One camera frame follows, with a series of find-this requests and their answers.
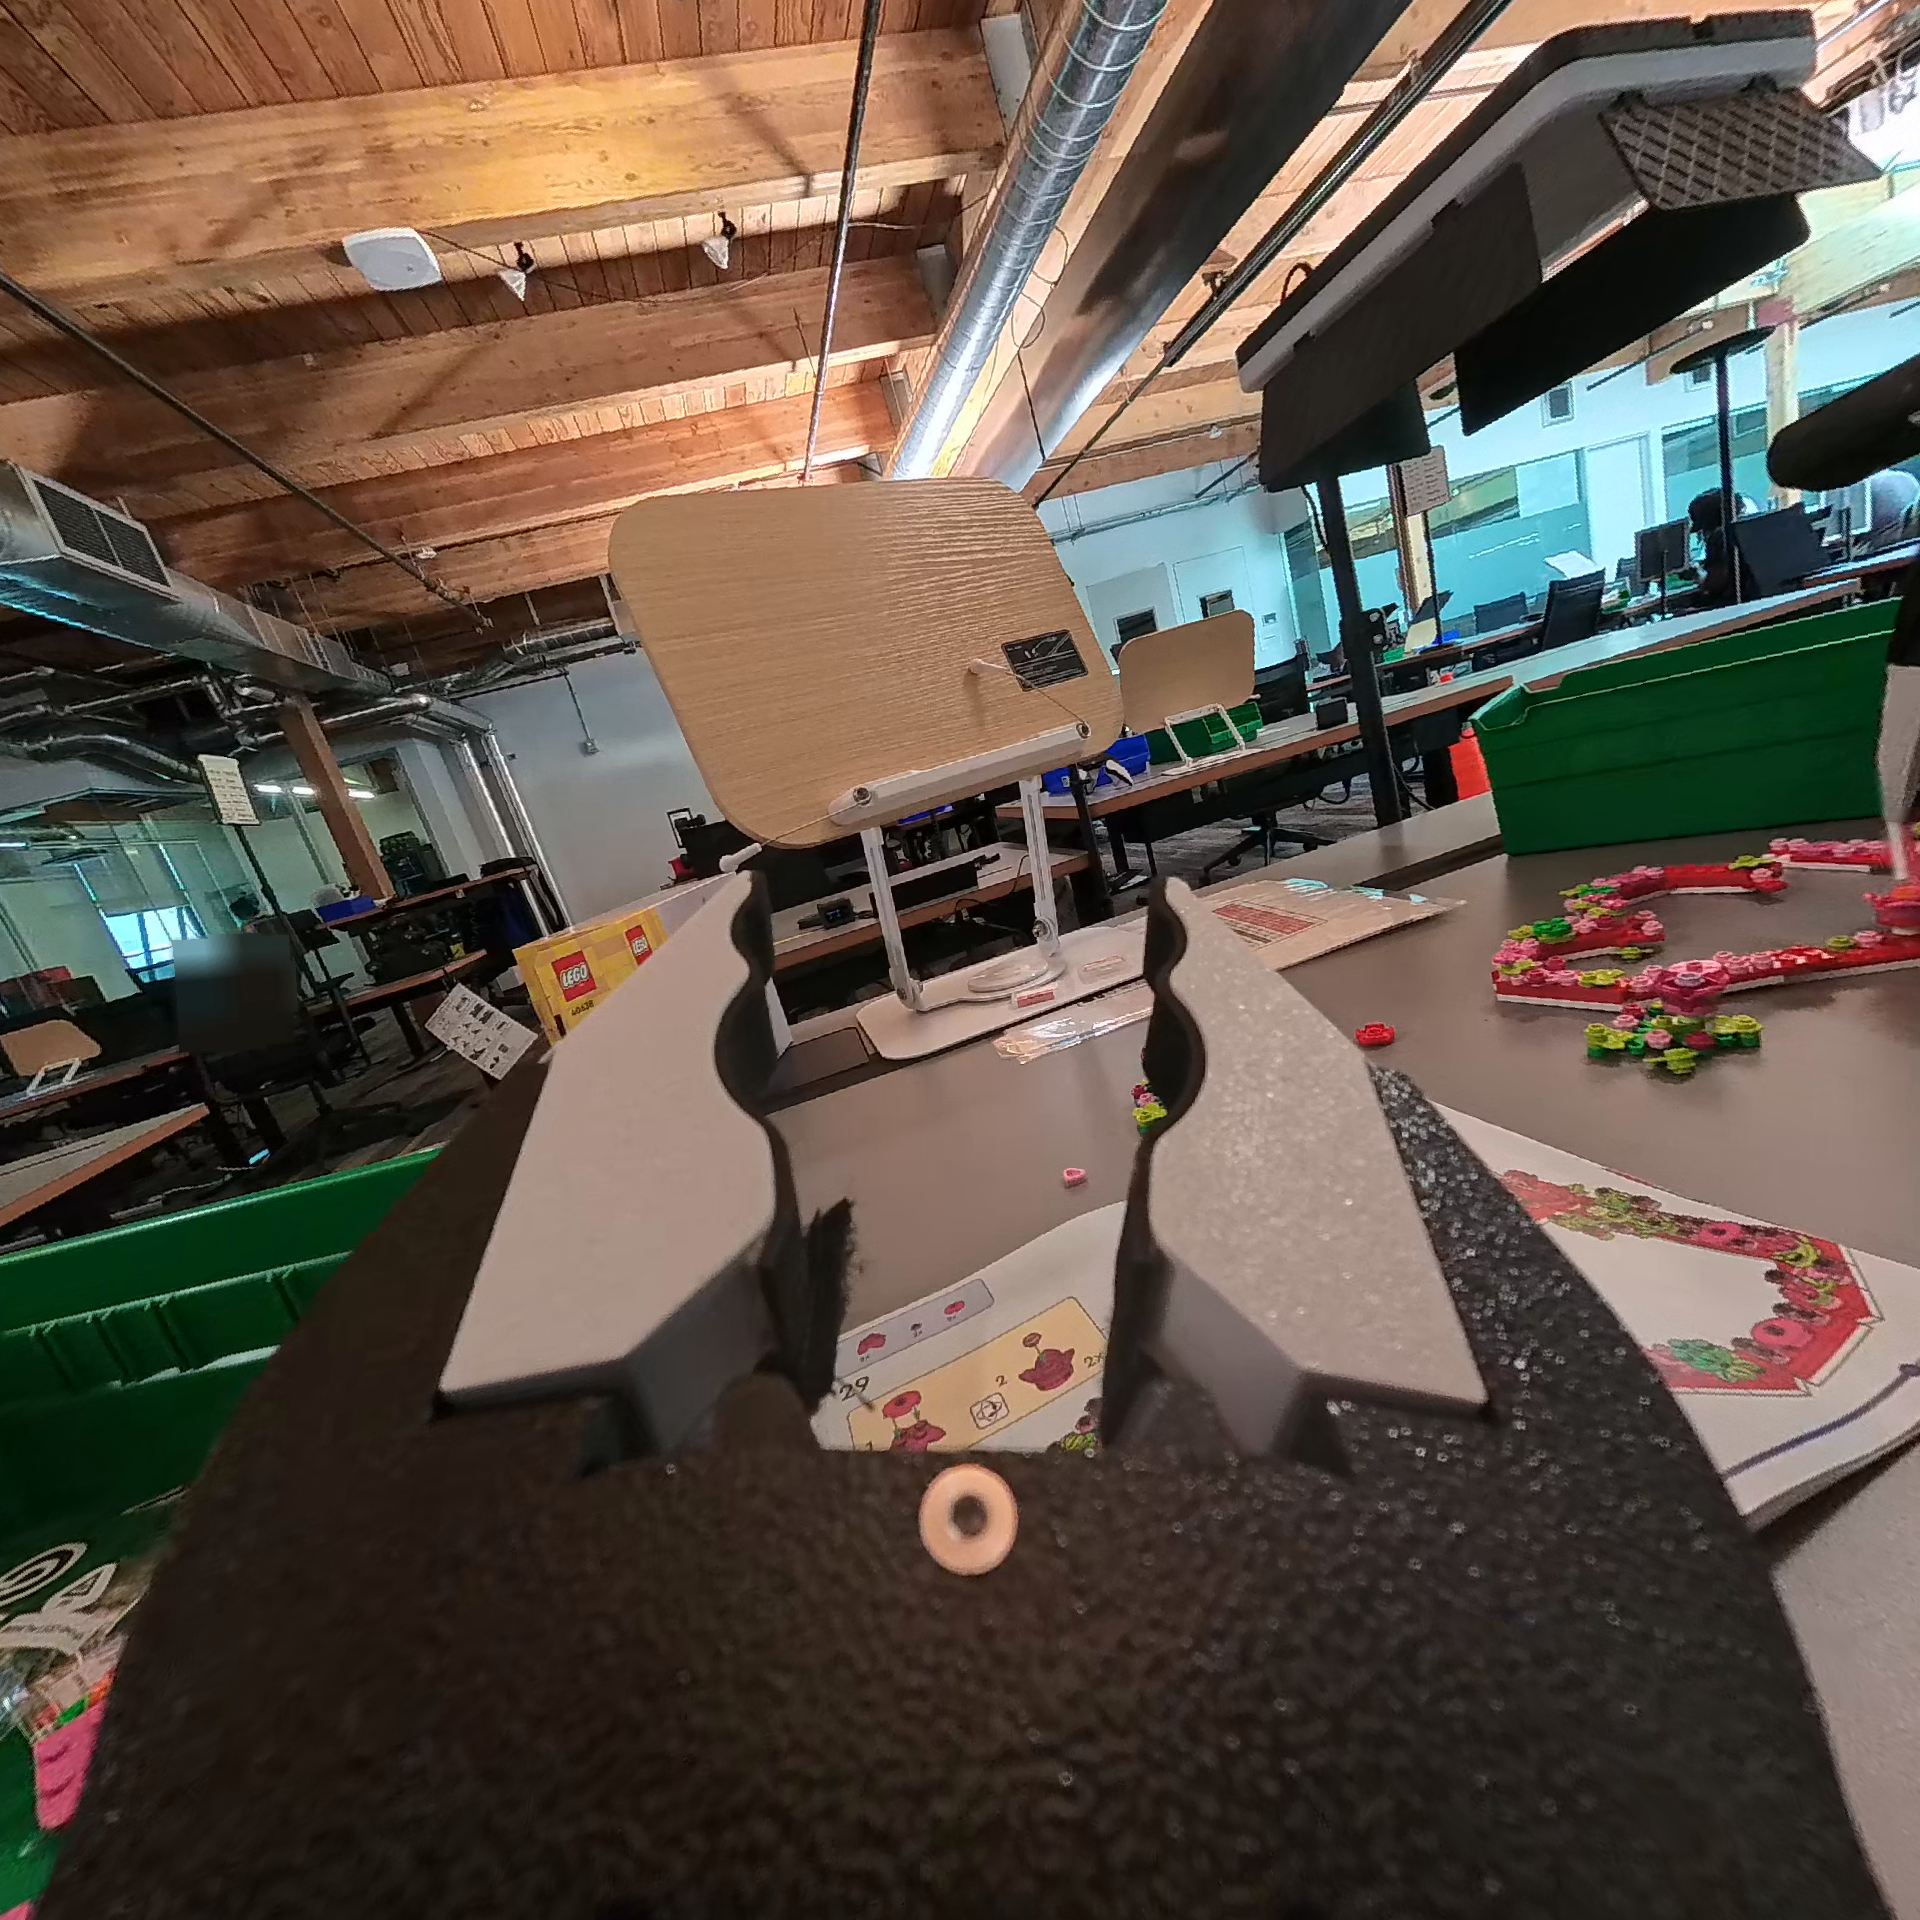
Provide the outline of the green plastic bin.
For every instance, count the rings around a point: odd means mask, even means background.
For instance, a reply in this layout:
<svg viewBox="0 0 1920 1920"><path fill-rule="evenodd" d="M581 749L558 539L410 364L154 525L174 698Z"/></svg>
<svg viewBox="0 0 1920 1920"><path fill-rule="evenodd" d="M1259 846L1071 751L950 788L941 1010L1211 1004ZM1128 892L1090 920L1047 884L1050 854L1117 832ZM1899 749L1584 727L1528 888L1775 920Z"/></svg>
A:
<svg viewBox="0 0 1920 1920"><path fill-rule="evenodd" d="M1512 686L1471 727L1508 854L1861 821L1898 608L1878 600Z"/></svg>
<svg viewBox="0 0 1920 1920"><path fill-rule="evenodd" d="M181 1493L434 1152L3 1261L5 1543Z"/></svg>

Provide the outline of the clear bag with printed sheet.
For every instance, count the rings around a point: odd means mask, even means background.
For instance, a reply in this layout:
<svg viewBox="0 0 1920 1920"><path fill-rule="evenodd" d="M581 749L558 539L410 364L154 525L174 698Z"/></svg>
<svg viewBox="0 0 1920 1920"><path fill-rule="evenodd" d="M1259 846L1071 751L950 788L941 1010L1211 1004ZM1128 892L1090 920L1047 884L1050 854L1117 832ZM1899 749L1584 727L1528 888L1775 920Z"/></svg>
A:
<svg viewBox="0 0 1920 1920"><path fill-rule="evenodd" d="M1455 912L1461 900L1392 895L1374 886L1333 886L1320 879L1254 877L1222 892L1205 892L1203 904L1262 967L1285 972L1384 933L1443 919Z"/></svg>

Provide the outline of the silver round ventilation duct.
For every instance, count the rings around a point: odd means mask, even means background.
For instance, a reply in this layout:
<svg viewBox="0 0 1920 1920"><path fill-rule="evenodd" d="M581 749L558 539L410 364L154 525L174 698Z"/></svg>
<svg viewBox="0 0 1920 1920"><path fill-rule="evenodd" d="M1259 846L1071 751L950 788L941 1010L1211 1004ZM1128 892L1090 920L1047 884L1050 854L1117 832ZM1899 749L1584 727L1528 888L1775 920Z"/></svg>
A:
<svg viewBox="0 0 1920 1920"><path fill-rule="evenodd" d="M947 472L1014 364L1022 300L1164 12L1164 3L1058 5L886 477Z"/></svg>

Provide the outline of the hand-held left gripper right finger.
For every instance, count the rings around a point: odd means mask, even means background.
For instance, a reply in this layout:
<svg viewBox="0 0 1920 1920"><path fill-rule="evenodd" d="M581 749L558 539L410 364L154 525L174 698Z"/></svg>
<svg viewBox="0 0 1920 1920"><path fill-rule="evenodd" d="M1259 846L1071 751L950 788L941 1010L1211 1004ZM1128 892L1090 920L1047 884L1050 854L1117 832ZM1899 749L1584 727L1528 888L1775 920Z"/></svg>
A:
<svg viewBox="0 0 1920 1920"><path fill-rule="evenodd" d="M1107 1450L1156 1390L1230 1451L1286 1455L1335 1402L1478 1418L1482 1368L1380 1090L1354 1039L1183 883L1143 920L1138 1144L1102 1379Z"/></svg>

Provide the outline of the building instruction booklet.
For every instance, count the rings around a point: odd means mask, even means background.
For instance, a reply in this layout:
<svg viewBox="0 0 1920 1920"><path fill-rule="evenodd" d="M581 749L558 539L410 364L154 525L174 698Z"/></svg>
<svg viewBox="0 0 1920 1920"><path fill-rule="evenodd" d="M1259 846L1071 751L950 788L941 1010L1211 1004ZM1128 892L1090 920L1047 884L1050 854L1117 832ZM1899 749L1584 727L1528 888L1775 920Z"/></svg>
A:
<svg viewBox="0 0 1920 1920"><path fill-rule="evenodd" d="M1444 1117L1642 1346L1748 1524L1916 1438L1910 1264ZM1096 1207L851 1326L816 1440L1094 1454L1119 1223Z"/></svg>

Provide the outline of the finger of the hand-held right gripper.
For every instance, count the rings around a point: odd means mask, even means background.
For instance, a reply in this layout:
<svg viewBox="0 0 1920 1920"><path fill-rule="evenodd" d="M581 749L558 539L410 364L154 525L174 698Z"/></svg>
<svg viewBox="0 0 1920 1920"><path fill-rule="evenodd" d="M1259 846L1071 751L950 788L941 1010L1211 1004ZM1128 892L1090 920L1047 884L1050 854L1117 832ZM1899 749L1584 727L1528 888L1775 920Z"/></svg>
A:
<svg viewBox="0 0 1920 1920"><path fill-rule="evenodd" d="M1887 660L1876 749L1878 807L1887 869L1916 884L1912 811L1918 795L1918 666Z"/></svg>

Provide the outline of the black overhead light panel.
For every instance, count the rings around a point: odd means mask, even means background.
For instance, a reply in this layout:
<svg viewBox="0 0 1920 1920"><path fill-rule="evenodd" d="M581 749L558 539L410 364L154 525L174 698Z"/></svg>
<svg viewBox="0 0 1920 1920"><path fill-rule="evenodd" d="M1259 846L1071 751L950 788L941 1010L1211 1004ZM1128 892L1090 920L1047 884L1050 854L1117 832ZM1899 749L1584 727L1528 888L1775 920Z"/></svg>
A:
<svg viewBox="0 0 1920 1920"><path fill-rule="evenodd" d="M1403 821L1339 483L1428 450L1451 360L1477 431L1808 239L1800 199L1876 166L1810 95L1803 7L1584 22L1541 40L1236 354L1259 483L1310 488L1375 821Z"/></svg>

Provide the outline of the yellow toy brick box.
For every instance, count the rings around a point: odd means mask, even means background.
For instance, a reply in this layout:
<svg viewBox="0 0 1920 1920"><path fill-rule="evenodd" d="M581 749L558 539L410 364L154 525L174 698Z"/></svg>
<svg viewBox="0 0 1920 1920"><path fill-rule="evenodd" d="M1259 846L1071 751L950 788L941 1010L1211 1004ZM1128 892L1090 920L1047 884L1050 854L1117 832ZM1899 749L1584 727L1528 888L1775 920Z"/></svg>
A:
<svg viewBox="0 0 1920 1920"><path fill-rule="evenodd" d="M663 886L517 947L512 963L543 1037L551 1045L563 1042L683 924L693 920L727 879L727 876L715 876Z"/></svg>

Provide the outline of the brick rose with green leaves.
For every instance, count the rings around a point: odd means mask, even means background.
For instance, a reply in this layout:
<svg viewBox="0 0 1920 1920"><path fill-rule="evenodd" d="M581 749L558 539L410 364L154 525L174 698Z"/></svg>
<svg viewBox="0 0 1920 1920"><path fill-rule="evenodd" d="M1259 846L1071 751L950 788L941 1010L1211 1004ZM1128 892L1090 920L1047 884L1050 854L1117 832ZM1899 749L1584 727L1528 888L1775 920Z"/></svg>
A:
<svg viewBox="0 0 1920 1920"><path fill-rule="evenodd" d="M1726 1012L1740 973L1719 960L1579 972L1574 983L1598 996L1598 1012L1582 1028L1582 1047L1596 1064L1642 1064L1676 1080L1702 1063L1758 1052L1764 1024L1752 1015Z"/></svg>

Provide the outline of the clear bag of brick pieces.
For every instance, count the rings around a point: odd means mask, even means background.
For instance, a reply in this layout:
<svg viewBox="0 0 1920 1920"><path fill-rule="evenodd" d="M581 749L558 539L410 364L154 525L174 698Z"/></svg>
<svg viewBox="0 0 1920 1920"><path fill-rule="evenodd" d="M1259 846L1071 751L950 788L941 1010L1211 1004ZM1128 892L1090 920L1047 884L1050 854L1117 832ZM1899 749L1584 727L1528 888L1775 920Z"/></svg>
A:
<svg viewBox="0 0 1920 1920"><path fill-rule="evenodd" d="M104 1706L163 1551L156 1516L61 1524L7 1549L3 1575L5 1836L76 1815Z"/></svg>

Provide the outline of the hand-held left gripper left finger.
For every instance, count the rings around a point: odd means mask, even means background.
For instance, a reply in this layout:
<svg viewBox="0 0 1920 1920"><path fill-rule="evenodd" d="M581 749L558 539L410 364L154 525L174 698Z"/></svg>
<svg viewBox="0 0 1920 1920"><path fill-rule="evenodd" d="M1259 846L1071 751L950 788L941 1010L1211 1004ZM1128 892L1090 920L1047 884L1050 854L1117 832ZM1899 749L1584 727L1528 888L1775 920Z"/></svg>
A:
<svg viewBox="0 0 1920 1920"><path fill-rule="evenodd" d="M644 1446L690 1440L771 1372L816 1410L846 1268L810 1250L766 1117L784 1042L756 876L715 884L656 957L551 1048L438 1398L607 1396Z"/></svg>

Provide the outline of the large wooden book stand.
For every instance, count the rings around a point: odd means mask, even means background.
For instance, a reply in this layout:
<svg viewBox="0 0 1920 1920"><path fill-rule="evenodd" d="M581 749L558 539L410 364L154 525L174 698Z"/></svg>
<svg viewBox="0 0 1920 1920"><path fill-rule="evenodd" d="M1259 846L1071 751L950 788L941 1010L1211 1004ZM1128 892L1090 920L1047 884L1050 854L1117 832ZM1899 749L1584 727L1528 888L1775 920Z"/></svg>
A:
<svg viewBox="0 0 1920 1920"><path fill-rule="evenodd" d="M859 837L893 996L856 1021L893 1063L1141 978L1141 933L1062 934L1040 781L1108 749L1119 686L1030 504L994 479L647 496L613 586L711 799L751 842ZM879 832L1013 784L1030 944L931 983L904 955Z"/></svg>

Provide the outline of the white pictogram leaflet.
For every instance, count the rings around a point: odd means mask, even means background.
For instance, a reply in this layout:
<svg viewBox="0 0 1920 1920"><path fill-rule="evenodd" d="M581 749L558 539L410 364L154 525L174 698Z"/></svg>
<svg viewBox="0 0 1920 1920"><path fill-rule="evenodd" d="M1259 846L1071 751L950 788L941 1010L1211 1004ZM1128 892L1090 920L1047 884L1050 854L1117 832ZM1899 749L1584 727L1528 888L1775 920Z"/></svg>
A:
<svg viewBox="0 0 1920 1920"><path fill-rule="evenodd" d="M540 1032L480 992L452 984L422 1024L448 1054L488 1080L503 1080L540 1042Z"/></svg>

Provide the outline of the large red brick heart section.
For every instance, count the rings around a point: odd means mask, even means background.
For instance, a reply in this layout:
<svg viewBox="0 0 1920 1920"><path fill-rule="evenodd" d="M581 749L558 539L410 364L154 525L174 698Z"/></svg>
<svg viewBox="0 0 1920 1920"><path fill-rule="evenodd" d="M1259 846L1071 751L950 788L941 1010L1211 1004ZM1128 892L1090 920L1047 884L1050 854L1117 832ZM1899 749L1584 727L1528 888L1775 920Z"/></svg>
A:
<svg viewBox="0 0 1920 1920"><path fill-rule="evenodd" d="M1768 853L1720 861L1642 863L1598 876L1563 892L1563 910L1512 928L1492 957L1490 978L1502 1000L1559 1010L1660 1008L1666 1015L1702 1016L1730 996L1768 992L1803 981L1876 975L1918 965L1918 886L1912 877L1887 879L1862 900L1870 925L1830 934L1816 944L1764 950L1716 950L1707 957L1663 960L1666 925L1654 902L1679 895L1735 895L1772 900L1787 892L1789 876L1867 872L1867 866L1830 861L1832 853L1885 853L1878 844L1779 842Z"/></svg>

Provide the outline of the rectangular metal air duct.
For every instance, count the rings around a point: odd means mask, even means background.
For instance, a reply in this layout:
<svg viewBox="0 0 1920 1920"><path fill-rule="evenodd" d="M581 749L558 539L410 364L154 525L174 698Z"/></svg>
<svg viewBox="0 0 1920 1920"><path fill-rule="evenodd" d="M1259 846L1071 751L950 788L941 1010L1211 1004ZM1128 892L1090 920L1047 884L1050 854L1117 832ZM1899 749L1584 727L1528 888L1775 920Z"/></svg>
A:
<svg viewBox="0 0 1920 1920"><path fill-rule="evenodd" d="M309 695L387 695L340 642L170 568L135 519L3 464L7 611Z"/></svg>

